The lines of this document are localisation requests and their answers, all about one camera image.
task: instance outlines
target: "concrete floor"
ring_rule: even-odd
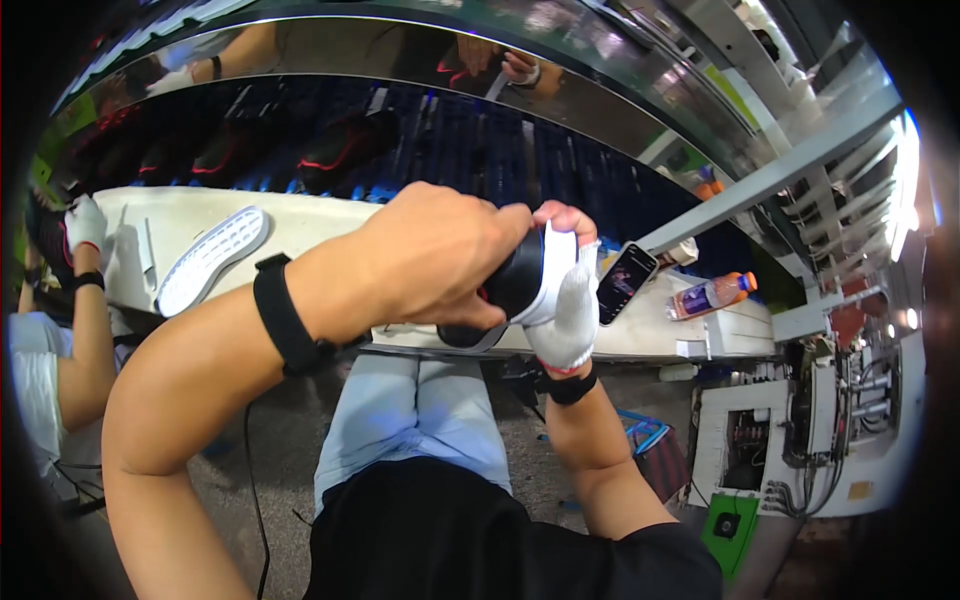
[[[571,493],[549,443],[538,442],[542,424],[495,380],[496,363],[483,371],[493,413],[507,448],[514,495],[531,518],[586,532],[578,513],[561,510]],[[317,377],[288,380],[252,408],[250,443],[253,476],[270,544],[264,594],[270,600],[300,600],[310,576],[310,529],[293,513],[313,515],[313,471],[324,432],[333,416],[348,365]],[[686,449],[692,382],[659,383],[656,370],[604,366],[604,385],[615,405],[663,420],[677,428]],[[222,436],[231,447],[190,462],[194,487],[234,560],[256,589],[263,550],[253,510],[243,452],[242,416]]]

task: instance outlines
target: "smartphone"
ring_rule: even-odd
[[[634,294],[657,272],[657,259],[636,244],[627,244],[600,279],[597,300],[600,325],[613,323]]]

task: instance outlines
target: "leg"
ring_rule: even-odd
[[[490,397],[476,360],[420,362],[417,428],[420,450],[468,468],[509,493],[507,451],[493,420]]]
[[[417,364],[417,358],[378,354],[354,361],[313,477],[317,515],[326,490],[377,461],[416,455]]]

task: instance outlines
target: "fluorescent light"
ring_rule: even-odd
[[[897,262],[903,252],[906,232],[919,226],[913,203],[917,197],[917,178],[920,173],[920,133],[909,110],[897,117],[895,122],[900,141],[893,173],[894,191],[890,195],[893,218],[887,222],[886,237],[890,243],[890,259]]]

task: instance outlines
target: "workbench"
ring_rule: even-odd
[[[227,266],[205,299],[253,281],[254,264],[285,252],[297,257],[332,237],[359,228],[382,204],[315,196],[206,189],[201,187],[121,187],[94,194],[108,220],[105,247],[110,303],[156,312],[140,264],[136,224],[148,219],[157,289],[182,254],[209,228],[248,205],[270,215],[270,233],[246,258]],[[701,279],[672,271],[658,274],[631,300],[617,320],[601,327],[595,355],[608,360],[676,362],[775,352],[770,312],[743,301],[705,318],[672,322],[663,312],[667,298]],[[392,324],[373,330],[372,349],[412,354],[461,354],[441,342],[433,325]],[[488,353],[528,353],[523,331],[510,327]]]

